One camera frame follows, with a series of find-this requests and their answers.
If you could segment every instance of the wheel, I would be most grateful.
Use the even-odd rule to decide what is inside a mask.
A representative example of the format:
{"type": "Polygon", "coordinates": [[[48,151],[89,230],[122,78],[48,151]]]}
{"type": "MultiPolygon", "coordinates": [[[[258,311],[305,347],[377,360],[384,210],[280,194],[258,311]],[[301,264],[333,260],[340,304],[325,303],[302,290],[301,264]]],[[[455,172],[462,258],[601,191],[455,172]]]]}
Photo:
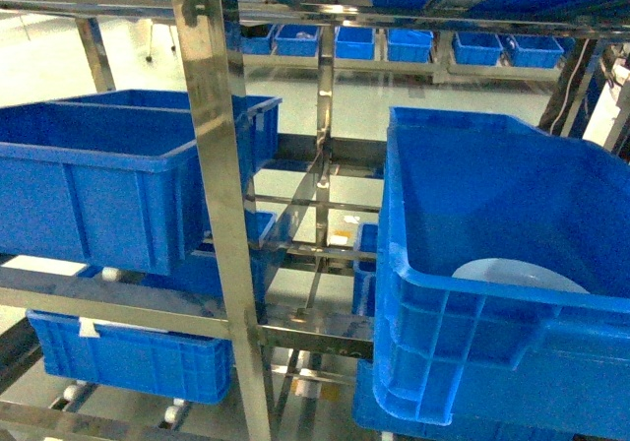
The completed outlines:
{"type": "Polygon", "coordinates": [[[101,276],[106,282],[119,282],[122,279],[122,271],[115,267],[103,267],[101,276]]]}
{"type": "Polygon", "coordinates": [[[171,406],[166,409],[164,413],[164,421],[168,424],[173,424],[177,421],[179,414],[181,413],[182,407],[171,406]]]}
{"type": "Polygon", "coordinates": [[[68,387],[66,387],[66,390],[63,391],[63,398],[67,402],[74,402],[75,400],[77,400],[77,397],[82,390],[83,387],[80,387],[78,385],[69,385],[68,387]]]}

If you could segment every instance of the metal shelf frame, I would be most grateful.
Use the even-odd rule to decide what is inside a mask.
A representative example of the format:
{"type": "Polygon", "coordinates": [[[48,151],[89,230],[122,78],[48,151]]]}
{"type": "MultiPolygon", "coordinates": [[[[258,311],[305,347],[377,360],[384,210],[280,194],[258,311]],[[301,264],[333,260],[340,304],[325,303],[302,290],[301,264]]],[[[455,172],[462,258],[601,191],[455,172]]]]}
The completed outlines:
{"type": "MultiPolygon", "coordinates": [[[[495,68],[466,70],[451,65],[450,36],[454,31],[574,35],[580,40],[559,75],[556,91],[545,113],[550,117],[557,115],[554,124],[547,129],[556,133],[557,125],[561,124],[563,135],[570,134],[577,108],[599,64],[603,47],[612,40],[630,38],[630,19],[609,20],[599,14],[604,8],[628,0],[599,0],[561,13],[541,11],[529,17],[501,13],[468,14],[467,9],[481,1],[430,0],[421,10],[391,10],[342,0],[296,2],[290,6],[273,2],[238,3],[237,0],[0,0],[0,9],[77,18],[96,89],[100,92],[114,90],[115,85],[95,16],[174,19],[224,288],[224,301],[217,301],[201,295],[99,279],[79,283],[75,277],[0,269],[0,303],[232,340],[249,437],[256,441],[271,441],[280,426],[283,403],[288,394],[288,388],[283,387],[279,396],[274,396],[272,373],[282,374],[286,380],[304,377],[347,384],[348,380],[336,374],[318,372],[318,354],[370,358],[372,352],[371,318],[323,314],[312,308],[322,273],[351,275],[351,259],[375,258],[373,254],[328,245],[330,209],[378,212],[374,207],[331,203],[331,170],[348,176],[382,178],[385,151],[382,142],[340,139],[332,135],[335,71],[361,70],[356,62],[335,58],[335,26],[441,31],[434,64],[414,66],[417,70],[410,65],[372,64],[375,71],[398,72],[400,69],[401,73],[407,74],[431,73],[437,77],[434,80],[438,83],[446,81],[449,75],[491,77],[495,72],[490,72],[495,68]],[[318,70],[315,134],[306,137],[281,135],[276,160],[269,165],[275,169],[305,172],[292,199],[257,196],[251,181],[245,189],[240,185],[234,131],[235,126],[247,118],[243,101],[244,59],[240,53],[239,36],[226,33],[239,30],[242,21],[251,20],[323,26],[317,60],[292,60],[299,68],[318,70]],[[257,202],[264,201],[287,204],[271,232],[272,236],[279,236],[280,226],[288,224],[290,239],[278,244],[287,251],[283,265],[315,272],[310,294],[301,308],[255,304],[246,220],[256,211],[257,202]],[[315,243],[293,242],[309,207],[316,209],[315,243]],[[294,349],[286,367],[271,364],[273,347],[294,349]],[[301,350],[309,351],[313,356],[311,367],[298,371],[295,362],[301,350]]],[[[245,60],[252,65],[257,62],[249,57],[245,60]]],[[[273,62],[276,61],[290,64],[287,59],[273,62]]],[[[538,69],[534,70],[536,72],[527,72],[526,77],[556,80],[551,74],[548,79],[542,79],[538,69]]],[[[523,76],[525,70],[503,72],[500,74],[503,78],[519,79],[522,77],[518,75],[523,76]]],[[[8,367],[0,372],[1,392],[40,355],[32,329],[22,323],[0,337],[0,355],[8,367]],[[23,350],[14,350],[16,341],[24,342],[18,345],[23,350]]],[[[9,435],[2,429],[73,440],[211,439],[4,402],[0,403],[0,439],[5,439],[9,435]]]]}

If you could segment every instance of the metal vertical post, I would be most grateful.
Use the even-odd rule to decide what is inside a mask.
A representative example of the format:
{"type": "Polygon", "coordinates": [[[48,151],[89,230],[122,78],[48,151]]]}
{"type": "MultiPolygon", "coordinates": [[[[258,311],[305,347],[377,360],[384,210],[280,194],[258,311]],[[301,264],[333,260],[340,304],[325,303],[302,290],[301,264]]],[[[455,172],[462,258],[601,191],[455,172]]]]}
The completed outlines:
{"type": "Polygon", "coordinates": [[[92,71],[92,78],[97,92],[116,90],[114,77],[109,67],[105,44],[102,41],[100,27],[96,18],[77,18],[75,20],[81,43],[86,51],[88,65],[92,71]]]}
{"type": "Polygon", "coordinates": [[[449,78],[449,65],[451,65],[451,44],[453,43],[452,31],[441,31],[437,41],[435,63],[438,70],[433,74],[433,85],[445,83],[449,78]]]}
{"type": "MultiPolygon", "coordinates": [[[[335,27],[324,26],[317,53],[317,147],[322,151],[322,174],[317,183],[315,198],[330,201],[331,128],[333,125],[333,85],[335,83],[335,27]]],[[[328,208],[316,209],[315,243],[328,244],[328,208]]]]}
{"type": "Polygon", "coordinates": [[[272,439],[237,134],[249,128],[237,0],[172,0],[249,437],[272,439]]]}
{"type": "Polygon", "coordinates": [[[595,39],[578,39],[560,74],[538,127],[550,134],[568,136],[593,77],[599,56],[595,39]]]}

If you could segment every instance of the white plate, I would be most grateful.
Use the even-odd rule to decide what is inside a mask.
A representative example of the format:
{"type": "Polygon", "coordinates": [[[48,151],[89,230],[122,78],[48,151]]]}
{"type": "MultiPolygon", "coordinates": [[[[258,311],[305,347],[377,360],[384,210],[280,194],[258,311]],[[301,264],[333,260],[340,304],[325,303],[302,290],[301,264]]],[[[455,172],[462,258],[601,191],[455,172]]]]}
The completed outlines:
{"type": "Polygon", "coordinates": [[[588,293],[580,285],[545,267],[512,259],[470,261],[455,271],[453,277],[494,284],[533,286],[549,290],[588,293]]]}

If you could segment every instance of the gray floor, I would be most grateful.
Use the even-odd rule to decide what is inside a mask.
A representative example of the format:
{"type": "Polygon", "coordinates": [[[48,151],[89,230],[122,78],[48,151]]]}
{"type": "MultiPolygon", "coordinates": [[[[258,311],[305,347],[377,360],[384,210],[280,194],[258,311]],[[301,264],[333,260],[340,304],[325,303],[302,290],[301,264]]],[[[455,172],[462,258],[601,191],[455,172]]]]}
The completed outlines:
{"type": "MultiPolygon", "coordinates": [[[[71,20],[28,15],[28,40],[18,18],[0,20],[0,105],[19,104],[95,91],[83,48],[71,20]]],[[[153,57],[145,61],[149,23],[103,20],[103,37],[118,89],[184,90],[183,72],[177,55],[170,50],[167,28],[155,28],[153,57]]],[[[313,72],[287,72],[281,69],[248,70],[247,92],[251,95],[277,95],[283,98],[283,132],[314,134],[316,119],[316,77],[313,72]]],[[[536,124],[542,114],[549,86],[525,83],[476,83],[433,87],[426,80],[366,76],[344,73],[335,84],[334,135],[340,137],[385,139],[391,105],[427,108],[492,111],[516,115],[536,124]]],[[[291,196],[300,174],[263,170],[256,177],[258,193],[291,196]]],[[[382,183],[333,177],[331,199],[340,202],[379,205],[382,183]]],[[[282,206],[265,204],[265,209],[282,206]]],[[[375,221],[375,216],[331,212],[331,235],[352,243],[358,221],[375,221]]],[[[314,213],[304,221],[297,238],[312,239],[314,213]]],[[[57,274],[72,274],[77,266],[49,260],[21,258],[12,266],[57,274]]],[[[301,305],[312,276],[295,271],[280,271],[270,290],[269,301],[301,305]]],[[[349,312],[349,278],[324,276],[316,306],[349,312]]],[[[24,310],[0,307],[0,330],[20,319],[24,310]]],[[[286,351],[278,351],[277,363],[286,362],[286,351]]],[[[352,374],[351,360],[325,359],[325,367],[352,374]]],[[[282,377],[277,377],[277,388],[282,377]]],[[[41,363],[3,394],[4,400],[47,406],[59,396],[68,381],[46,376],[41,363]]],[[[352,389],[342,388],[336,401],[291,396],[283,419],[282,439],[372,439],[373,433],[358,428],[351,420],[352,389]],[[309,422],[305,414],[310,413],[309,422]]],[[[84,405],[82,412],[139,423],[158,424],[169,400],[101,387],[84,405]]],[[[184,431],[224,439],[245,438],[245,423],[240,395],[234,387],[217,407],[194,406],[184,431]]]]}

